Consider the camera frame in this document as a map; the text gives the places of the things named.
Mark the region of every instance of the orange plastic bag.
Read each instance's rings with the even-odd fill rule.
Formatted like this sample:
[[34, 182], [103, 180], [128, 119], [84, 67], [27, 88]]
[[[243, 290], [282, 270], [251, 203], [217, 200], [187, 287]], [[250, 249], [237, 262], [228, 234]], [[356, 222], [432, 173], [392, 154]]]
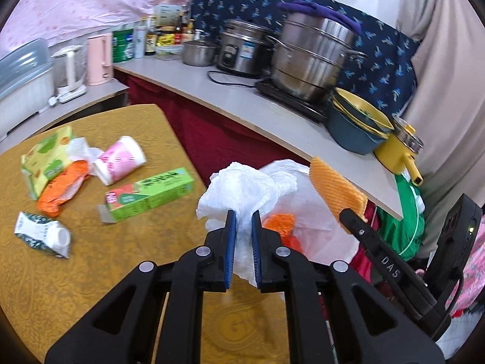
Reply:
[[295, 227], [295, 215], [271, 215], [264, 221], [263, 227], [278, 232], [281, 237], [281, 242], [284, 246], [294, 250], [298, 250], [300, 253], [303, 253], [300, 241], [297, 237], [293, 236], [293, 229]]
[[45, 187], [37, 208], [50, 217], [58, 216], [61, 213], [59, 206], [74, 197], [88, 177], [87, 161], [73, 162]]

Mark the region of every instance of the white countertop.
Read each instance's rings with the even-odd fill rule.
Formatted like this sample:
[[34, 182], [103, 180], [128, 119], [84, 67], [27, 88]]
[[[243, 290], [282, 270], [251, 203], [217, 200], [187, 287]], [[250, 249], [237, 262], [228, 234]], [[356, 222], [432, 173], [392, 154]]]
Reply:
[[21, 143], [27, 138], [41, 133], [65, 118], [74, 115], [80, 110], [100, 103], [127, 91], [128, 86], [116, 79], [98, 86], [87, 86], [88, 91], [80, 97], [74, 98], [64, 104], [57, 104], [42, 113], [31, 116], [12, 131], [7, 138], [0, 142], [0, 154]]
[[[304, 159], [318, 156], [362, 190], [368, 198], [401, 220], [403, 211], [394, 175], [374, 155], [361, 156], [341, 148], [326, 129], [292, 110], [262, 97], [256, 89], [222, 86], [207, 78], [215, 67], [191, 67], [180, 60], [155, 57], [114, 64], [115, 69], [169, 89], [258, 132]], [[221, 82], [255, 81], [225, 75]]]

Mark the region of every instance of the pink kettle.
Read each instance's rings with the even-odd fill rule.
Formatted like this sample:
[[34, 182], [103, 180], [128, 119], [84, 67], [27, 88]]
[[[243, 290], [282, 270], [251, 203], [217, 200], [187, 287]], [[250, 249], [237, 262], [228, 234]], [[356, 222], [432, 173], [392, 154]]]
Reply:
[[113, 79], [112, 34], [88, 38], [87, 84], [102, 85]]

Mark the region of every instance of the condiment bottle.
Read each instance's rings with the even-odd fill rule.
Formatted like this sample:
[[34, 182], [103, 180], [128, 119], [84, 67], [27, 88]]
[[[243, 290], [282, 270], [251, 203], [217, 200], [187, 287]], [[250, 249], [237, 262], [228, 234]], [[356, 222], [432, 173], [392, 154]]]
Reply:
[[175, 45], [180, 45], [182, 43], [182, 24], [183, 12], [179, 13], [179, 17], [177, 18], [177, 23], [175, 25]]
[[196, 30], [196, 33], [193, 35], [193, 39], [195, 40], [201, 40], [202, 39], [202, 33], [203, 30]]
[[155, 48], [157, 47], [158, 32], [156, 22], [157, 18], [155, 17], [155, 15], [152, 15], [150, 18], [150, 30], [146, 35], [145, 55], [147, 56], [153, 56], [155, 54]]
[[142, 17], [140, 26], [134, 31], [135, 59], [141, 59], [146, 51], [146, 17]]
[[184, 43], [188, 41], [193, 41], [193, 38], [195, 36], [193, 22], [194, 22], [194, 19], [191, 19], [189, 25], [187, 26], [187, 32], [183, 35]]

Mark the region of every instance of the stainless steel pot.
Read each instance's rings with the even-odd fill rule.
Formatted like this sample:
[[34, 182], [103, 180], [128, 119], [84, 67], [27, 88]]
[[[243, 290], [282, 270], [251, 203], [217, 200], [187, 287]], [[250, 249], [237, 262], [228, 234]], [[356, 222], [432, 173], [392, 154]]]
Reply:
[[260, 76], [265, 67], [270, 29], [242, 20], [230, 20], [221, 35], [217, 66], [242, 76]]
[[[304, 101], [325, 97], [335, 86], [343, 68], [340, 63], [274, 37], [268, 37], [268, 40], [276, 43], [271, 70], [275, 86]], [[341, 61], [349, 53], [365, 56], [361, 52], [346, 50]]]
[[354, 37], [336, 21], [294, 12], [287, 16], [279, 39], [342, 64], [341, 53], [352, 49]]
[[217, 45], [209, 41], [188, 41], [183, 45], [182, 61], [196, 67], [207, 67], [214, 64]]

